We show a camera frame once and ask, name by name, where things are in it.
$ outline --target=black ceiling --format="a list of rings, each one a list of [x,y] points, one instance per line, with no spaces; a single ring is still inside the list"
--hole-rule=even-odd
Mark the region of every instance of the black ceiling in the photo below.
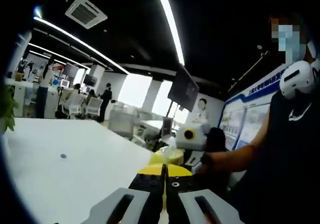
[[[51,0],[41,7],[42,18],[91,45],[118,64],[135,64],[176,71],[178,58],[160,0],[89,0],[108,19],[85,29],[65,16],[74,0]],[[239,84],[235,83],[270,50],[268,12],[256,0],[169,0],[176,22],[185,67],[199,82],[200,91],[226,99],[272,71],[279,63],[267,56]],[[58,31],[35,21],[34,27],[65,41],[122,73],[106,60]],[[80,63],[92,62],[85,55],[46,34],[33,31],[31,43]],[[124,67],[131,73],[148,75],[149,70]],[[151,71],[156,79],[173,76]]]

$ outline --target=desk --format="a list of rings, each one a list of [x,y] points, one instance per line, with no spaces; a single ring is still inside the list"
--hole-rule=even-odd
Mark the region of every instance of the desk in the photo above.
[[[11,78],[6,78],[4,80],[4,83],[6,85],[12,85],[12,86],[23,87],[23,88],[38,89],[38,87],[39,87],[39,83],[30,82],[30,81],[16,81]],[[49,86],[48,92],[57,93],[58,92],[57,86]]]
[[[15,124],[5,134],[8,170],[38,223],[83,222],[93,205],[128,188],[152,154],[93,120],[16,118]]]
[[[145,126],[147,129],[150,129],[156,133],[159,133],[162,128],[163,121],[162,120],[142,120],[140,123],[143,126]],[[174,131],[179,130],[179,126],[175,125],[172,128],[172,130]]]

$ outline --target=display screen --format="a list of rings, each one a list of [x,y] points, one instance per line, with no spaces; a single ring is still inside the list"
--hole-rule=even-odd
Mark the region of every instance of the display screen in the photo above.
[[[70,78],[75,78],[76,75],[77,75],[77,72],[78,72],[79,68],[74,66],[74,65],[71,65],[69,63],[67,63],[65,66],[64,66],[64,69],[63,69],[63,75],[66,75]]]
[[[95,85],[97,83],[97,78],[86,74],[84,77],[83,83],[90,86],[90,87],[95,87]]]
[[[68,87],[69,87],[69,81],[67,81],[67,80],[61,80],[61,86],[68,88]]]
[[[192,112],[198,93],[199,87],[196,82],[192,80],[188,71],[182,65],[179,65],[168,98]]]

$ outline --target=wall display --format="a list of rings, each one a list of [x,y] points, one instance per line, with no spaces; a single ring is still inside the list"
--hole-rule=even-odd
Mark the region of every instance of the wall display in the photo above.
[[[254,106],[246,110],[243,127],[235,149],[249,144],[258,133],[269,110],[269,104]]]
[[[225,113],[224,118],[222,117],[223,122],[221,122],[219,127],[224,131],[226,139],[225,145],[228,150],[231,150],[235,145],[241,130],[244,113],[244,109],[236,110]]]
[[[225,133],[228,150],[241,148],[256,136],[287,66],[279,66],[225,102],[219,127]]]

